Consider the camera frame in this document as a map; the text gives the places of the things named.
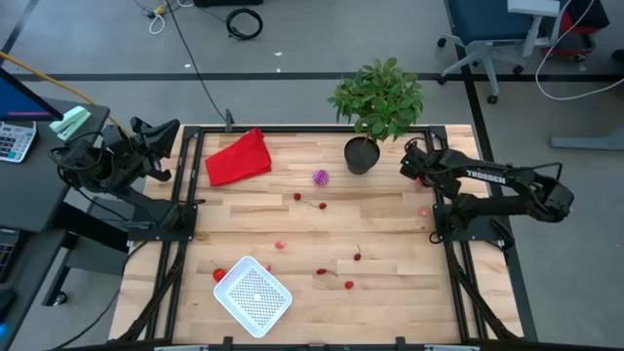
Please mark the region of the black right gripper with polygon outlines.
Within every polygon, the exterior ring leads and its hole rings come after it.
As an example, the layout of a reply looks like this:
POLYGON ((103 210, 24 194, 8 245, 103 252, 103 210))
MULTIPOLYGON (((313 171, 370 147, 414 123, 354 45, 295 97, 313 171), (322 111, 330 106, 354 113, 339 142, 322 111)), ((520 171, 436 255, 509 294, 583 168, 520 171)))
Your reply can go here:
POLYGON ((461 182, 461 153, 453 149, 425 152, 407 147, 400 173, 426 187, 438 189, 444 195, 457 195, 461 182))

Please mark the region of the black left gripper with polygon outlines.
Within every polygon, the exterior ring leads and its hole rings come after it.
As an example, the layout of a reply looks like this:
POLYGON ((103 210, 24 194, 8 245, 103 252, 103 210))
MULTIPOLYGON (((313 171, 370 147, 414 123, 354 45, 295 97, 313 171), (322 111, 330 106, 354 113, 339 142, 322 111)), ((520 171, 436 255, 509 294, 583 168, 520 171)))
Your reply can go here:
POLYGON ((150 176, 168 181, 172 174, 164 170, 159 159, 147 158, 147 154, 170 157, 179 121, 173 119, 153 127, 138 117, 131 119, 132 136, 126 136, 120 127, 104 128, 104 144, 109 153, 110 171, 113 176, 150 176))

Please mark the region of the twin red cherries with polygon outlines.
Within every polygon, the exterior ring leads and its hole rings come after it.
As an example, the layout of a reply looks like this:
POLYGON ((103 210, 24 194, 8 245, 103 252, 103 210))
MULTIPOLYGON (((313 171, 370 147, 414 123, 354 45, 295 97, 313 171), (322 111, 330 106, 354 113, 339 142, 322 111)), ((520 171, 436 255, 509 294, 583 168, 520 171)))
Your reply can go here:
POLYGON ((313 208, 317 208, 319 210, 324 210, 327 207, 326 203, 323 203, 323 202, 321 202, 321 203, 313 203, 311 201, 303 199, 302 195, 300 193, 294 193, 293 194, 293 199, 295 201, 297 201, 297 202, 301 202, 301 203, 307 204, 307 205, 309 205, 309 206, 311 206, 313 208))

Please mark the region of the white perforated plastic basket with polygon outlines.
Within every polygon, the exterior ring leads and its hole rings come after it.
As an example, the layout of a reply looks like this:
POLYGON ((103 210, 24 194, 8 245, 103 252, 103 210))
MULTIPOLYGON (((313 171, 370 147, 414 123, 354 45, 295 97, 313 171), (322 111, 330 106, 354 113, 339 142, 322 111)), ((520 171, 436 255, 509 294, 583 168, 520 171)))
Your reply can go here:
POLYGON ((251 256, 242 257, 213 294, 254 338, 265 337, 293 303, 290 291, 251 256))

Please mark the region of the green plant in black pot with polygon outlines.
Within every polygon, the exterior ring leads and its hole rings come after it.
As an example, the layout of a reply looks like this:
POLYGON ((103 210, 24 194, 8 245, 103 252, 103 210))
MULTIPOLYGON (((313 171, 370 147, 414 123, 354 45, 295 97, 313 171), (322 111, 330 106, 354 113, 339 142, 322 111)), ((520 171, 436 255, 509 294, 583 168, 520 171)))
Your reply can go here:
POLYGON ((418 75, 407 73, 396 58, 365 64, 352 78, 342 78, 327 98, 337 120, 357 134, 346 142, 344 159, 354 175, 363 175, 380 158, 379 145, 406 134, 421 117, 424 104, 418 75))

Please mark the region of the red folded cloth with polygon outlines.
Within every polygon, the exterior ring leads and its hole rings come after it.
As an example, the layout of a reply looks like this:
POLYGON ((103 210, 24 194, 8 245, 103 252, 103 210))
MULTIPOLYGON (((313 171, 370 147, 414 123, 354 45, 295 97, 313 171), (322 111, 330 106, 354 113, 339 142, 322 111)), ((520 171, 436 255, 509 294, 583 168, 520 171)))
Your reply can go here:
POLYGON ((232 145, 205 160, 212 187, 221 186, 268 173, 272 160, 263 132, 254 128, 232 145))

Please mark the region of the mint green stapler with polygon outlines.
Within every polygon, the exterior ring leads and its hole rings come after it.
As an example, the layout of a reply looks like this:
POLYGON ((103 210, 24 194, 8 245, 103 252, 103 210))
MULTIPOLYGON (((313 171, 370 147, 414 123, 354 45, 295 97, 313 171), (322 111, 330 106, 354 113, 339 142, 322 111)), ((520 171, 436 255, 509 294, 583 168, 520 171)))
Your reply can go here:
POLYGON ((63 114, 61 121, 52 122, 49 128, 59 139, 68 141, 91 116, 92 113, 85 107, 75 106, 63 114))

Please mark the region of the black side desk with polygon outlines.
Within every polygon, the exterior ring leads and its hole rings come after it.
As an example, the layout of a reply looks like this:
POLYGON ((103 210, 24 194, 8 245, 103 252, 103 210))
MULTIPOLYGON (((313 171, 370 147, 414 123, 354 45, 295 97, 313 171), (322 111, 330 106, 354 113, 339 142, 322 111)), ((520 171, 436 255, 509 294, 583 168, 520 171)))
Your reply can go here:
POLYGON ((18 164, 0 162, 0 229, 27 235, 0 290, 16 294, 1 323, 0 351, 8 351, 69 234, 126 253, 127 234, 64 202, 69 186, 57 174, 49 150, 62 141, 47 122, 37 124, 37 141, 18 164))

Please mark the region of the grey desk calculator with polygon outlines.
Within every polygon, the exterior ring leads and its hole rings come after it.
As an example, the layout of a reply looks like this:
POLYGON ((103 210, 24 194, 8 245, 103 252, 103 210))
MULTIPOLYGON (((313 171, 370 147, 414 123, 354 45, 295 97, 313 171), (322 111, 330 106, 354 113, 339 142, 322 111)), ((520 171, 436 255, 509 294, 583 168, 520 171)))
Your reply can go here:
POLYGON ((36 122, 23 126, 0 122, 0 161, 23 162, 36 136, 36 122))

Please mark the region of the computer monitor blue screen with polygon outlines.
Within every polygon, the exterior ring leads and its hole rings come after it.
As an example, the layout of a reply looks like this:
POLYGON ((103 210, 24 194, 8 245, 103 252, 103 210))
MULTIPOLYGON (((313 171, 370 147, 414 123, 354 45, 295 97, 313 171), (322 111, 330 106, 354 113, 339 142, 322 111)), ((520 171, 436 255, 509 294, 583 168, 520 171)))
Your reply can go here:
POLYGON ((53 122, 63 115, 0 67, 0 121, 53 122))

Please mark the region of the blue grey office chair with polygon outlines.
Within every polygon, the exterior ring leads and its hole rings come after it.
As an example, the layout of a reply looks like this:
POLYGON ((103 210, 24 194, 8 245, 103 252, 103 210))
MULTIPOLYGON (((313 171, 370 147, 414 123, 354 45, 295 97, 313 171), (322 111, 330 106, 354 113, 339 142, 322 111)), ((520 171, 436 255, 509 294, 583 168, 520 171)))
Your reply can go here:
POLYGON ((505 61, 521 74, 536 48, 550 46, 557 37, 543 24, 561 23, 560 0, 445 0, 452 33, 442 34, 437 46, 454 44, 465 57, 444 69, 438 78, 443 85, 447 76, 464 65, 479 63, 486 72, 492 93, 487 102, 498 102, 499 86, 494 63, 505 61))

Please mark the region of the grey desk foot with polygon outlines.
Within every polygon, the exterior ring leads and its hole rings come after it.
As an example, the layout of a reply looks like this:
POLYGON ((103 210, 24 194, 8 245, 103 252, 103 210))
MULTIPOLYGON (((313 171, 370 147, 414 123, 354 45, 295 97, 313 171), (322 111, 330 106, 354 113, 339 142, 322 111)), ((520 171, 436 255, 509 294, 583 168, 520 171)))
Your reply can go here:
POLYGON ((551 136, 549 144, 552 148, 560 149, 624 151, 624 127, 620 127, 609 135, 600 137, 551 136))

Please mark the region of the black keyboard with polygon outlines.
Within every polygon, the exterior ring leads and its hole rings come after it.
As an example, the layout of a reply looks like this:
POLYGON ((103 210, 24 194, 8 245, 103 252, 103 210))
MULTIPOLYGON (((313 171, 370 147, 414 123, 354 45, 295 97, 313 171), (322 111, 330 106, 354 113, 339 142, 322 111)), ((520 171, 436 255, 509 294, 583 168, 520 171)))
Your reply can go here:
POLYGON ((22 244, 19 231, 0 228, 0 284, 8 279, 22 244))

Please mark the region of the red black cart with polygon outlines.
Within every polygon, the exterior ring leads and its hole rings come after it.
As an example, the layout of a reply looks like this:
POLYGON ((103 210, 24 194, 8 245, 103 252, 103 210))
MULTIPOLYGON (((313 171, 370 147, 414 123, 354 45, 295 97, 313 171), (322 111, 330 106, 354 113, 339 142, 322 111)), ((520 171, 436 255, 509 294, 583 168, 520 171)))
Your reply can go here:
POLYGON ((562 11, 560 19, 556 19, 557 41, 563 34, 568 34, 550 51, 542 48, 541 53, 547 60, 555 56, 571 57, 582 62, 593 53, 595 42, 593 35, 610 25, 610 21, 601 0, 571 0, 562 11))

